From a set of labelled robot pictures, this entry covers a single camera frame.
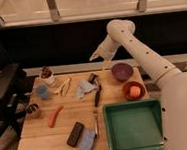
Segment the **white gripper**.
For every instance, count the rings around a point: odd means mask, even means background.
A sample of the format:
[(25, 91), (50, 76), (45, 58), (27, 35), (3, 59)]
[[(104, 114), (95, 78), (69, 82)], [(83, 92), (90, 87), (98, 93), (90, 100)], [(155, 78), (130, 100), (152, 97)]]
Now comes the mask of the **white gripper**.
[(89, 58), (89, 60), (93, 61), (98, 57), (103, 58), (101, 69), (106, 70), (106, 60), (111, 61), (119, 47), (120, 44), (107, 35), (97, 47), (96, 51), (92, 53), (92, 56)]

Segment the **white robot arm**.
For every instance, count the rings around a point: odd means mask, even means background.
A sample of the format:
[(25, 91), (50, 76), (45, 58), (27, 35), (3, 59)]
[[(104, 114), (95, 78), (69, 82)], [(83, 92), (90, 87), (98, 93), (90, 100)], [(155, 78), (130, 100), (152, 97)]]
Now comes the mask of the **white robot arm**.
[(106, 68), (123, 46), (161, 90), (164, 150), (187, 150), (187, 72), (135, 38), (133, 21), (111, 20), (106, 31), (89, 60), (102, 57)]

